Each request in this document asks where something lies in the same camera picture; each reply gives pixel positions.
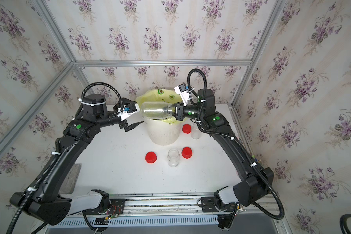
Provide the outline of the red jar lid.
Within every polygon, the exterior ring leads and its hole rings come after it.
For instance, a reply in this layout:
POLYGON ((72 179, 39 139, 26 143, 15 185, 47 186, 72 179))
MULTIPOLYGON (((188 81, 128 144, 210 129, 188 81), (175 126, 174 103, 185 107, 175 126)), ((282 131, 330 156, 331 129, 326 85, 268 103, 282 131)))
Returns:
POLYGON ((149 164, 155 163, 157 161, 157 155, 155 152, 148 152, 145 156, 145 161, 149 164))
POLYGON ((189 159, 192 157, 193 155, 193 151, 190 147, 184 147, 181 151, 181 155, 183 158, 185 159, 189 159))
POLYGON ((192 132, 192 126, 189 124, 183 125, 182 132, 185 134, 190 134, 192 132))

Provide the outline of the red-lid tea jar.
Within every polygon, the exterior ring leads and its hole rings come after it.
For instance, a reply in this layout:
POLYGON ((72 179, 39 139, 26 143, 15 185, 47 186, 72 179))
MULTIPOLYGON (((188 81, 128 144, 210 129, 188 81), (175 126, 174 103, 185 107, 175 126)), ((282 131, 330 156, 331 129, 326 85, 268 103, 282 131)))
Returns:
POLYGON ((171 167, 177 167, 180 161, 179 151, 177 149, 170 149, 168 152, 168 164, 171 167))
POLYGON ((165 120, 173 116, 174 107, 166 102, 147 101, 142 103, 140 112, 145 119, 165 120))
POLYGON ((201 131, 199 130, 197 125, 193 125, 192 131, 191 131, 191 138, 200 139, 200 137, 201 137, 201 131))

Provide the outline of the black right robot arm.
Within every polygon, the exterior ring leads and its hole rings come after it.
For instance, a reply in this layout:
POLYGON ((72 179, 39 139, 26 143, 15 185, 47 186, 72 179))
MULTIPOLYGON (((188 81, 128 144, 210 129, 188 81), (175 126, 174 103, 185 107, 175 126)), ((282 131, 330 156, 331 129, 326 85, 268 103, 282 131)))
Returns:
POLYGON ((207 87, 205 73, 198 68, 192 69, 188 73, 187 83, 179 85, 179 88, 180 95, 185 100, 174 105, 174 117, 179 121, 190 118, 200 132, 211 136, 224 150, 241 179, 238 184, 214 193, 216 208, 225 210, 231 203, 245 207, 253 205, 272 219, 283 219, 283 204, 272 187, 274 172, 269 167, 264 168, 248 152, 227 119, 216 110, 215 96, 207 87), (272 194, 278 205, 279 212, 276 215, 257 202, 267 194, 272 194))

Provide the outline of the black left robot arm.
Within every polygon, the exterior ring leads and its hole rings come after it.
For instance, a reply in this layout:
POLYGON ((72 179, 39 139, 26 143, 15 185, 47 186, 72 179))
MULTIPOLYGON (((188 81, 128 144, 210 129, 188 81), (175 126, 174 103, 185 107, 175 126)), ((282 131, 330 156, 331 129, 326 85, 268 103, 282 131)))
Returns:
POLYGON ((101 214, 109 211, 111 201, 107 192, 93 189, 86 196, 68 199, 62 197, 59 191, 78 157, 103 127, 117 124, 120 129, 128 132, 139 125, 127 123, 127 118, 140 111, 139 105, 122 98, 113 86, 104 82, 87 85, 79 102, 75 118, 65 128, 63 136, 56 139, 55 150, 45 167, 24 192, 14 193, 11 197, 10 203, 17 211, 6 231, 8 234, 13 233, 22 213, 43 221, 45 225, 57 225, 68 215, 85 213, 90 209, 101 214), (108 111, 104 95, 86 94, 95 86, 105 86, 116 94, 119 102, 112 111, 108 111))

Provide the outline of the white trash bin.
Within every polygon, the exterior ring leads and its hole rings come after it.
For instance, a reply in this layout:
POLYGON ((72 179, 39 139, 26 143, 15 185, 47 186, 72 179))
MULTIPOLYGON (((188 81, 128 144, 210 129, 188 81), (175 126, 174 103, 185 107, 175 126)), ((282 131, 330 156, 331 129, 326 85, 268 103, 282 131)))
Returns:
POLYGON ((181 121, 168 122, 151 119, 145 119, 144 123, 150 140, 160 146, 173 144, 178 139, 183 124, 181 121))

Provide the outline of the grey block beside table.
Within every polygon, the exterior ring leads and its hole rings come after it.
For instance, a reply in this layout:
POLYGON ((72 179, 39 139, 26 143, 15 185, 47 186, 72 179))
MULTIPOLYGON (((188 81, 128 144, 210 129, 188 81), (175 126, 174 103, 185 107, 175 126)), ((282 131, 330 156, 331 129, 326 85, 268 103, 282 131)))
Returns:
POLYGON ((81 168, 82 165, 80 163, 76 163, 72 166, 60 187, 59 194, 69 195, 74 192, 81 168))

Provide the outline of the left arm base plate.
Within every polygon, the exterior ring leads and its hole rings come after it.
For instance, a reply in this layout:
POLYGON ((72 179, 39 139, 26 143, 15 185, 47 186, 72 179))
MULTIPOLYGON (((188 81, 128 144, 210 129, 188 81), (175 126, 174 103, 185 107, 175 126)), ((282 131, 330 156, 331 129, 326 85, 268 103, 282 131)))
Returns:
POLYGON ((105 211, 100 211, 98 208, 89 209, 86 215, 100 215, 116 217, 123 214, 125 209, 126 199, 110 199, 108 208, 105 211))

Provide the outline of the aluminium rail frame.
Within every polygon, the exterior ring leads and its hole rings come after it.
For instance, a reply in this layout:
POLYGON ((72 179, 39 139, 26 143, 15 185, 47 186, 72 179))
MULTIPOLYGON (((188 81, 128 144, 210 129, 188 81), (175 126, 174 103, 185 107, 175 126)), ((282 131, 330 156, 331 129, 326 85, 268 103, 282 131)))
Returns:
POLYGON ((88 194, 77 197, 63 197, 58 195, 53 202, 42 200, 44 204, 65 204, 67 215, 86 212, 98 208, 105 211, 110 199, 126 199, 122 215, 138 214, 165 214, 165 213, 197 213, 202 212, 198 201, 202 197, 214 197, 211 193, 202 194, 150 194, 150 195, 109 195, 101 190, 92 190, 88 194))

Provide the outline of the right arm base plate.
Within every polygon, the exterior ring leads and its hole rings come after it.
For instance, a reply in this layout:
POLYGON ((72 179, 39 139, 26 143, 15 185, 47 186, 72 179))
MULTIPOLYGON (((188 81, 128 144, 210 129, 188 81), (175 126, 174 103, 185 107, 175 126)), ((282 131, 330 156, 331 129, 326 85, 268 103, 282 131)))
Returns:
POLYGON ((198 201, 198 206, 201 208, 203 213, 216 213, 216 212, 228 212, 231 213, 236 209, 235 203, 220 204, 218 205, 214 197, 202 197, 198 201))

